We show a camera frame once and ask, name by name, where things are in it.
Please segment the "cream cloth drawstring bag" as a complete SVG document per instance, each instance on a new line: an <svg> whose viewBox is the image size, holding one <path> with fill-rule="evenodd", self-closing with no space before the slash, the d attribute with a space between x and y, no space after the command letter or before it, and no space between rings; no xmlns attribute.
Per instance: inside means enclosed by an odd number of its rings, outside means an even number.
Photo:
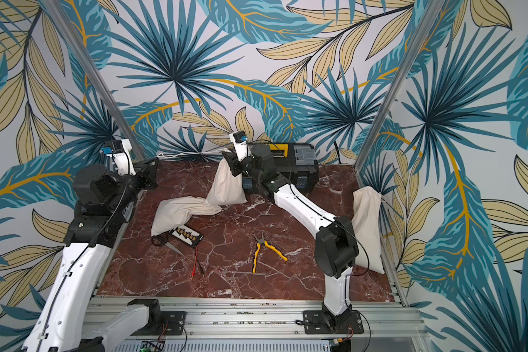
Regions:
<svg viewBox="0 0 528 352"><path fill-rule="evenodd" d="M197 211L198 213L218 213L222 206L239 205L246 202L242 187L242 177L233 176L229 164L223 158L215 174L214 182L205 199L182 197L160 203L162 208L177 208L179 211Z"/></svg>

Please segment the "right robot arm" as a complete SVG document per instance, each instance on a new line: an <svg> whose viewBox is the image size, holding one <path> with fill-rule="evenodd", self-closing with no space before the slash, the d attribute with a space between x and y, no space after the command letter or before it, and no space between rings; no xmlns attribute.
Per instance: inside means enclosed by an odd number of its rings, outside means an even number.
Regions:
<svg viewBox="0 0 528 352"><path fill-rule="evenodd" d="M335 216L306 198L284 175L277 171L268 145L249 148L236 143L234 150L222 153L233 176L248 176L259 193L289 212L315 240L315 262L325 274L326 292L316 318L304 318L312 334L347 331L360 322L350 302L348 283L353 274L359 245L351 220Z"/></svg>

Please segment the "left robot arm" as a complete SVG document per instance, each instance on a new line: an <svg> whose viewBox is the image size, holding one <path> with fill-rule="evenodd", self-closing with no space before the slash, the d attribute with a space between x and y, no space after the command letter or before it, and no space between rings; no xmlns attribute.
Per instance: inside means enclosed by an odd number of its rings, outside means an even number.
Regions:
<svg viewBox="0 0 528 352"><path fill-rule="evenodd" d="M78 201L67 230L59 272L35 327L21 351L112 351L132 334L153 332L161 322L155 299L134 299L114 318L84 337L84 317L104 265L109 261L126 208L145 189L155 189L158 159L119 175L103 164L78 171Z"/></svg>

